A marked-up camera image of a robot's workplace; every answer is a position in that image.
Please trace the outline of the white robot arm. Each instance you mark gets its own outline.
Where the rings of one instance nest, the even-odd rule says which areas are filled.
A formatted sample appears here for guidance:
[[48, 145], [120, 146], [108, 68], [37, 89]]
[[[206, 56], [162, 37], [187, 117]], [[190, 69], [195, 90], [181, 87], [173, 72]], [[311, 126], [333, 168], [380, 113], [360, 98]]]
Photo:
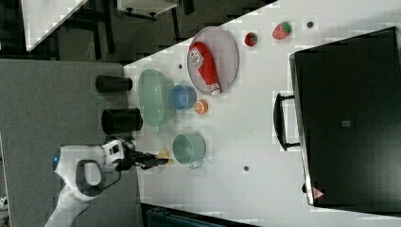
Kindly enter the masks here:
[[134, 140], [110, 136], [103, 145], [63, 146], [53, 158], [53, 170], [63, 180], [55, 210], [44, 227], [71, 227], [74, 219], [83, 213], [108, 187], [106, 174], [121, 173], [133, 166], [144, 170], [172, 165], [169, 150], [158, 155], [138, 151]]

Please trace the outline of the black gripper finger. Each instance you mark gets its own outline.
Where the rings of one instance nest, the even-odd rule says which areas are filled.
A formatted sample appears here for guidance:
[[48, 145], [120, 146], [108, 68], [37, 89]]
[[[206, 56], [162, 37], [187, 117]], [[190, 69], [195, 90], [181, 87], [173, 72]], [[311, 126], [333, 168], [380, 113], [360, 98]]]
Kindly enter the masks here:
[[147, 153], [147, 152], [135, 151], [135, 157], [137, 159], [156, 159], [157, 155]]
[[166, 165], [167, 163], [168, 163], [167, 159], [147, 160], [142, 164], [141, 168], [143, 170], [147, 170], [156, 166]]

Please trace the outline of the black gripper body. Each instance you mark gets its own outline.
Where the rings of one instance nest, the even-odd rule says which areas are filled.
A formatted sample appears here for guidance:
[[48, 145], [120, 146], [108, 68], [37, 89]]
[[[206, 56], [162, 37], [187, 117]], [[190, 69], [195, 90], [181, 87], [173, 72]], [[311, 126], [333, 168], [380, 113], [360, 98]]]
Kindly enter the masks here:
[[136, 151], [135, 145], [132, 141], [122, 140], [121, 143], [123, 147], [124, 158], [119, 162], [116, 170], [130, 170], [133, 166], [136, 166], [138, 152]]

